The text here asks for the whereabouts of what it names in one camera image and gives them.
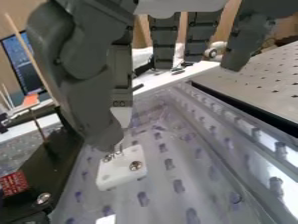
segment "small white object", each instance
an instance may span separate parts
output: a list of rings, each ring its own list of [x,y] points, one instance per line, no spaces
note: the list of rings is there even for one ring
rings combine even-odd
[[[132,169],[132,164],[139,163],[139,169]],[[123,150],[123,153],[113,154],[112,159],[101,159],[96,184],[101,191],[109,190],[120,184],[143,178],[148,173],[144,149],[135,145]]]
[[[96,224],[116,224],[116,215],[109,215],[97,219]]]

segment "perforated metal surface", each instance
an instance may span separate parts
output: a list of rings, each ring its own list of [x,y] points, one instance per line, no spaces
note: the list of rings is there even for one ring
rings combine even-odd
[[[298,123],[298,42],[253,57],[241,72],[216,67],[193,81]]]
[[[57,224],[297,224],[298,153],[280,130],[187,84],[135,102],[123,147],[148,176],[101,192],[104,153],[84,147],[52,214]]]

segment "screw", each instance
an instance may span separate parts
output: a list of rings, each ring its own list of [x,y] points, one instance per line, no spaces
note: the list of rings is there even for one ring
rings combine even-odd
[[[36,200],[36,204],[38,205],[43,205],[44,203],[47,203],[51,199],[51,194],[49,193],[43,193]]]
[[[129,166],[131,171],[137,171],[141,168],[143,168],[143,163],[140,161],[133,161]]]
[[[103,159],[103,162],[108,163],[112,160],[112,158],[113,158],[112,154],[107,155]]]

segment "red sign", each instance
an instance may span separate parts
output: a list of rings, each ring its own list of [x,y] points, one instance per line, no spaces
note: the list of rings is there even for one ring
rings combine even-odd
[[[30,188],[26,175],[22,171],[0,177],[0,185],[3,187],[4,196],[12,196],[22,193]]]

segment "white block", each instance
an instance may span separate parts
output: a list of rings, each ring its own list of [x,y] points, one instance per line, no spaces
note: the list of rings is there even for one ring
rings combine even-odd
[[[131,165],[140,162],[140,169],[132,171]],[[144,150],[141,145],[135,145],[123,150],[123,154],[115,154],[111,161],[101,159],[96,184],[101,191],[109,190],[120,184],[143,178],[148,173]]]

